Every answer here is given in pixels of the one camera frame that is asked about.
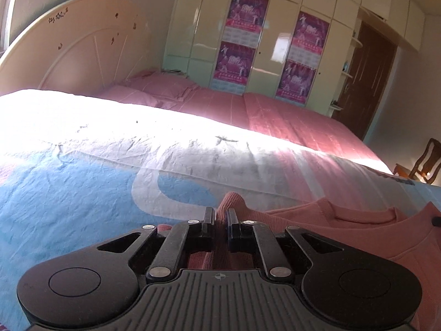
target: poster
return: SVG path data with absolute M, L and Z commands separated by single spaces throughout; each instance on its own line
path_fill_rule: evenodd
M 328 35 L 329 23 L 300 12 L 277 97 L 306 104 Z
M 268 0 L 231 0 L 222 41 L 257 48 Z
M 222 88 L 227 86 L 230 92 L 243 93 L 251 71 L 254 52 L 253 48 L 222 41 L 211 83 L 212 88 L 224 90 Z
M 231 0 L 210 87 L 245 92 L 268 0 Z

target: headboard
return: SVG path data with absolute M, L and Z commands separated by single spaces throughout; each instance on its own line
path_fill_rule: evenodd
M 129 0 L 69 0 L 36 19 L 0 58 L 0 96 L 93 92 L 146 66 L 149 31 Z

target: pillow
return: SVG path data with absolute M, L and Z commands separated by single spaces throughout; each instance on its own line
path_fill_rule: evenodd
M 162 109 L 170 109 L 176 105 L 173 101 L 158 99 L 147 93 L 124 86 L 110 87 L 109 89 L 94 95 L 94 97 L 103 100 L 114 100 L 120 103 L 130 103 L 132 105 L 143 105 Z
M 154 72 L 150 76 L 130 78 L 122 83 L 152 96 L 159 96 L 183 102 L 184 98 L 197 86 L 193 81 L 175 74 Z

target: brown wooden door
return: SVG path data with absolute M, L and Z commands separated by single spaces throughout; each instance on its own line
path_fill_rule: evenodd
M 366 24 L 362 24 L 358 40 L 363 47 L 352 57 L 349 74 L 353 78 L 346 78 L 338 100 L 343 110 L 335 111 L 332 118 L 363 139 L 386 86 L 396 46 Z

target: chair backrest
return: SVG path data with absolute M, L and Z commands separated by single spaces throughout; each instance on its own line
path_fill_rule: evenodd
M 427 159 L 427 161 L 423 164 L 423 168 L 421 170 L 418 169 L 420 164 L 423 162 L 423 160 L 427 157 L 427 154 L 429 153 L 429 149 L 431 147 L 431 144 L 433 144 L 432 153 Z M 432 172 L 432 169 L 434 168 L 435 164 L 441 159 L 441 143 L 437 141 L 434 138 L 429 139 L 429 142 L 427 143 L 426 150 L 424 150 L 423 155 L 416 161 L 412 171 L 409 174 L 409 177 L 412 179 L 415 175 L 415 173 L 418 173 L 428 184 L 432 184 L 437 175 L 438 172 L 441 169 L 441 163 L 436 167 L 435 171 Z

